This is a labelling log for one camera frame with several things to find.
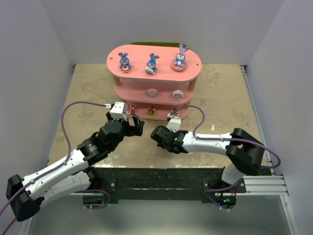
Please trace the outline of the red pink cake toy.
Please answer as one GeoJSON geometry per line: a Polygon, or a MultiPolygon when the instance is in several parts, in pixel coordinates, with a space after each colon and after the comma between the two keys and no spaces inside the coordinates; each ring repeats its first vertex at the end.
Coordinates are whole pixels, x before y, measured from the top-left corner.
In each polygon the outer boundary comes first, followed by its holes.
{"type": "Polygon", "coordinates": [[[126,115],[132,116],[135,114],[135,107],[132,104],[129,104],[127,107],[126,115]]]}

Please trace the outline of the round pink flower toy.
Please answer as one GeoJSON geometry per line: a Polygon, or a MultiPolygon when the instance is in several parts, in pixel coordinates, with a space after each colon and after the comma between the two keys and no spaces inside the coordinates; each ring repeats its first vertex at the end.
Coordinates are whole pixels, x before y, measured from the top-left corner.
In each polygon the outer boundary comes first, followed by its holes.
{"type": "Polygon", "coordinates": [[[156,115],[156,113],[157,113],[157,109],[156,109],[156,107],[155,106],[151,106],[150,108],[148,108],[148,110],[147,110],[147,116],[149,116],[149,117],[154,117],[155,115],[156,115]]]}

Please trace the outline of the red white strawberry toy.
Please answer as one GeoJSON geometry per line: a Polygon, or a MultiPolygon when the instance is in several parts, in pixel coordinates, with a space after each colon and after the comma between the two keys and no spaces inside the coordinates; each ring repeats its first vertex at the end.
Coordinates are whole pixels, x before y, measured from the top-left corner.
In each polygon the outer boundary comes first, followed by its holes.
{"type": "Polygon", "coordinates": [[[177,111],[176,108],[174,108],[170,113],[169,113],[170,116],[179,116],[179,113],[177,111]]]}

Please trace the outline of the pink pig toy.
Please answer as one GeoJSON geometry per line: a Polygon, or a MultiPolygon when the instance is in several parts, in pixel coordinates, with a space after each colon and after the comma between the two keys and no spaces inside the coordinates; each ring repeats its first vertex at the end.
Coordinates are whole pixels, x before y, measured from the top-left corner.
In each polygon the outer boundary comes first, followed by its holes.
{"type": "Polygon", "coordinates": [[[156,98],[158,95],[158,90],[155,88],[149,88],[147,89],[146,93],[149,98],[156,98]]]}

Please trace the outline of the pink white toy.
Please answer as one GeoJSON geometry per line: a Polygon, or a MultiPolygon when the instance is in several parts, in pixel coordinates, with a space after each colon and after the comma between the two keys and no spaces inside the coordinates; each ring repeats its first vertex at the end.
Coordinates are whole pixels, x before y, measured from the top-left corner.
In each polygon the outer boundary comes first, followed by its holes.
{"type": "Polygon", "coordinates": [[[180,101],[184,98],[184,92],[181,90],[175,90],[172,92],[172,98],[175,101],[180,101]]]}

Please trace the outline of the purple bunny with bottle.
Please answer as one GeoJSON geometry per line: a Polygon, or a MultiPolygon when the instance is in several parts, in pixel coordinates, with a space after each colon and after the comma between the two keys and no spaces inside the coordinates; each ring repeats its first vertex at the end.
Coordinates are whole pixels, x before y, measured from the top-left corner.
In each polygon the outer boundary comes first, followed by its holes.
{"type": "Polygon", "coordinates": [[[150,60],[146,64],[145,72],[147,74],[155,75],[157,71],[156,60],[159,58],[159,55],[155,55],[154,53],[150,54],[150,60]]]}

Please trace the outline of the purple bunny with cupcake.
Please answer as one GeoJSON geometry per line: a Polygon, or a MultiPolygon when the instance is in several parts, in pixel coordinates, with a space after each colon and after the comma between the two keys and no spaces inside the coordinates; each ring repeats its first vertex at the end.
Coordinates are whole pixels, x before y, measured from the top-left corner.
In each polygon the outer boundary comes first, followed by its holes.
{"type": "Polygon", "coordinates": [[[127,52],[124,52],[124,53],[120,52],[120,53],[118,53],[118,55],[120,56],[120,61],[119,61],[120,69],[124,73],[128,73],[131,70],[131,68],[132,68],[132,66],[130,64],[130,60],[128,58],[128,53],[127,52]]]}

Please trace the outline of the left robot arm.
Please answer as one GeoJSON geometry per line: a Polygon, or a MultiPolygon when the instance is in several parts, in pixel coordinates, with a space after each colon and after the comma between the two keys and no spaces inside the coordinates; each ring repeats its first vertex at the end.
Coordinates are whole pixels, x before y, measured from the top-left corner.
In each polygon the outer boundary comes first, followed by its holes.
{"type": "Polygon", "coordinates": [[[25,221],[39,212],[44,202],[52,195],[52,188],[65,182],[71,175],[87,171],[95,163],[108,157],[125,137],[142,136],[145,122],[133,115],[134,125],[128,118],[113,119],[106,114],[108,121],[99,131],[93,133],[81,144],[54,164],[21,177],[11,176],[7,182],[7,205],[11,207],[18,222],[25,221]]]}

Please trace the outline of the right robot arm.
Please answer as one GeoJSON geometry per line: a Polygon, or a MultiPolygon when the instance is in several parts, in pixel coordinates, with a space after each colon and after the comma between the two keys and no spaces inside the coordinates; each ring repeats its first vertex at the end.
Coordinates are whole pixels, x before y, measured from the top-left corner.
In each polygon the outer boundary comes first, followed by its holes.
{"type": "Polygon", "coordinates": [[[172,132],[165,126],[158,126],[150,138],[158,147],[175,154],[204,152],[227,156],[231,163],[224,168],[221,181],[229,185],[246,175],[257,176],[264,154],[264,145],[241,128],[220,135],[194,135],[191,131],[172,132]]]}

